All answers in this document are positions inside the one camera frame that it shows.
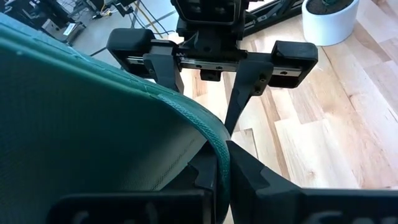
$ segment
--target metal stand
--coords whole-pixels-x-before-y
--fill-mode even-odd
[[[301,14],[303,0],[277,0],[250,12],[250,21],[244,25],[243,36],[246,37],[267,27]]]

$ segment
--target wooden floor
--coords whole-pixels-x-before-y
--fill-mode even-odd
[[[398,186],[398,1],[359,0],[353,34],[319,47],[296,89],[267,88],[241,115],[233,140],[302,187]],[[270,52],[276,40],[304,42],[297,16],[244,39]],[[224,120],[234,73],[203,82],[184,70],[185,95]]]

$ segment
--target cable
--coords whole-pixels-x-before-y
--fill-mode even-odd
[[[84,13],[87,13],[87,12],[88,12],[88,10],[89,10],[89,9],[87,9],[87,8],[81,10],[77,15],[74,15],[74,16],[72,17],[72,19],[73,19],[74,21],[78,21],[78,20],[83,16]]]
[[[128,16],[129,16],[130,21],[131,21],[131,27],[133,27],[134,23],[133,23],[133,21],[132,21],[132,17],[131,17],[131,15],[130,15],[130,13],[128,14]],[[146,27],[143,25],[143,21],[142,21],[135,13],[132,13],[132,16],[133,16],[134,18],[136,18],[136,21],[137,21],[138,24],[141,26],[141,28],[146,29]],[[174,31],[174,30],[169,30],[169,31],[165,31],[165,32],[162,32],[162,33],[154,33],[154,34],[157,34],[157,35],[167,34],[167,35],[168,35],[169,32],[175,32],[175,31]],[[106,47],[103,47],[103,48],[97,50],[96,52],[90,54],[90,57],[93,57],[93,56],[95,56],[95,55],[101,53],[101,52],[104,51],[104,50],[106,50]]]
[[[134,2],[134,5],[136,8],[142,13],[142,15],[147,19],[147,21],[150,23],[150,25],[155,29],[156,33],[159,33],[159,30],[157,30],[156,26],[152,23],[152,21],[147,17],[147,15],[144,13],[144,11],[138,7],[137,3]]]
[[[132,18],[131,18],[130,13],[129,13],[128,15],[129,15],[129,18],[130,18],[130,21],[131,21],[131,27],[134,28],[134,27],[133,27],[134,22],[132,21]],[[134,16],[134,18],[136,19],[136,21],[138,22],[138,24],[141,26],[141,28],[145,29],[145,26],[142,25],[142,21],[138,18],[138,16],[135,15],[134,13],[132,14],[132,16]]]
[[[135,15],[134,13],[132,13],[132,16],[134,16],[134,18],[136,18],[136,21],[137,21],[138,24],[141,26],[141,28],[146,29],[146,27],[145,27],[144,25],[142,25],[142,20],[140,20],[140,18],[139,18],[137,15]],[[131,26],[132,26],[132,25],[133,25],[133,21],[132,21],[132,18],[131,18],[131,16],[130,16],[130,14],[129,14],[129,17],[130,17]],[[160,35],[160,34],[169,34],[169,32],[175,32],[175,31],[174,31],[174,30],[168,30],[168,31],[166,31],[166,32],[161,32],[161,33],[156,33],[156,32],[154,32],[154,34],[157,34],[157,35]]]
[[[152,15],[152,13],[150,13],[150,11],[149,11],[148,8],[145,6],[145,4],[144,4],[141,0],[139,0],[139,2],[142,4],[142,6],[144,6],[144,9],[145,9],[146,11],[148,11],[149,15],[152,16],[152,18],[154,18],[155,22],[157,22],[157,23],[161,26],[161,28],[164,30],[164,32],[168,35],[169,33],[166,31],[166,29],[164,29],[164,27],[162,26],[162,24],[154,17],[154,15]]]
[[[96,55],[96,54],[99,54],[99,53],[103,52],[104,50],[106,50],[106,47],[103,47],[103,48],[97,50],[96,52],[92,53],[92,54],[90,55],[90,57],[92,57],[92,56],[94,56],[94,55]]]
[[[112,13],[115,13],[115,12],[118,11],[117,9],[111,11],[109,8],[105,9],[105,11],[104,11],[105,6],[106,6],[106,5],[105,5],[105,0],[104,0],[104,4],[102,5],[102,8],[101,8],[101,10],[100,10],[100,12],[99,12],[99,14],[100,14],[101,16],[111,16]]]

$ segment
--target green fabric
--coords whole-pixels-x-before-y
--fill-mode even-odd
[[[0,14],[0,223],[43,223],[61,196],[159,190],[207,141],[229,204],[229,134],[193,100]]]

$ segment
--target white pot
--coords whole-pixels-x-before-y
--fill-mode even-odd
[[[309,0],[302,4],[303,30],[307,42],[328,46],[345,40],[354,29],[359,0],[345,9],[329,15],[315,15],[307,10]]]

